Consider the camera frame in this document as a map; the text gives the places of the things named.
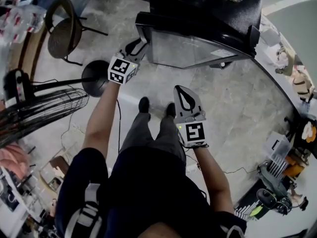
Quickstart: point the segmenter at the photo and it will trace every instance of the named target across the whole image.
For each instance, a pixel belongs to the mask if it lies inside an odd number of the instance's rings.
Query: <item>tile floor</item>
[[[80,78],[85,65],[93,60],[110,61],[122,43],[138,37],[134,24],[139,11],[149,11],[149,3],[142,0],[91,0],[82,16],[87,17],[84,25],[108,32],[109,36],[84,32],[82,39],[69,56],[70,60],[82,62],[83,67],[54,59],[47,49],[45,39],[37,64],[35,81],[49,79],[66,80]],[[283,121],[292,113],[292,107],[276,85],[252,61],[234,62],[225,70],[200,67],[181,70],[163,65],[150,64],[146,57],[140,65],[138,75],[120,89],[119,101],[122,110],[121,142],[138,112],[141,97],[151,101],[152,119],[150,130],[155,137],[165,106],[173,100],[176,84],[189,87],[201,98],[209,124],[209,150],[226,172],[244,167],[248,171],[256,168],[265,159],[262,146],[272,130],[284,132]],[[85,128],[98,99],[91,97],[87,106],[70,117],[49,124],[24,138],[24,142],[37,148],[32,153],[37,167],[44,165],[57,153],[62,144],[72,145],[76,154],[84,139]],[[119,114],[116,109],[110,137],[107,165],[111,168],[118,151]],[[194,158],[192,150],[187,154]],[[195,162],[188,158],[188,176],[206,190],[201,172]],[[243,170],[227,175],[234,202],[252,186],[255,173]]]

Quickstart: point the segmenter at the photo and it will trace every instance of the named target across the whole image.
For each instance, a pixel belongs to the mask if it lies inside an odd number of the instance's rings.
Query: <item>shoe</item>
[[[176,111],[175,111],[175,103],[170,103],[168,104],[166,110],[165,110],[165,115],[166,116],[171,116],[173,118],[176,117]]]
[[[142,97],[139,102],[139,112],[140,113],[148,113],[150,107],[150,101],[147,97]]]

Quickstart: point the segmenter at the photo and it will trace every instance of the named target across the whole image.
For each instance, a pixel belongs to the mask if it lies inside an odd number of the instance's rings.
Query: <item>black round base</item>
[[[108,67],[109,63],[104,60],[96,60],[89,63],[82,75],[81,78],[95,77],[98,80],[94,82],[83,82],[83,88],[87,94],[93,97],[100,97],[108,83]]]

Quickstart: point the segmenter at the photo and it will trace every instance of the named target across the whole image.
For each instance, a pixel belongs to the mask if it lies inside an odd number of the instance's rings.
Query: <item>black device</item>
[[[254,58],[262,0],[150,0],[136,26],[150,62],[189,69]]]

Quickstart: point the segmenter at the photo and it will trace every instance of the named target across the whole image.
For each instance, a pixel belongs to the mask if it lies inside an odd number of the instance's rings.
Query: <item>chair leg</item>
[[[90,28],[90,27],[83,26],[82,31],[86,31],[86,30],[89,30],[89,31],[92,31],[92,32],[95,32],[95,33],[98,33],[98,34],[103,34],[103,35],[108,36],[108,34],[106,34],[106,33],[103,33],[101,31],[95,30],[95,29]]]
[[[78,63],[78,62],[75,62],[75,61],[70,61],[68,60],[68,56],[66,58],[63,58],[63,60],[67,63],[71,63],[71,64],[76,64],[76,65],[79,65],[79,66],[83,66],[82,63]]]

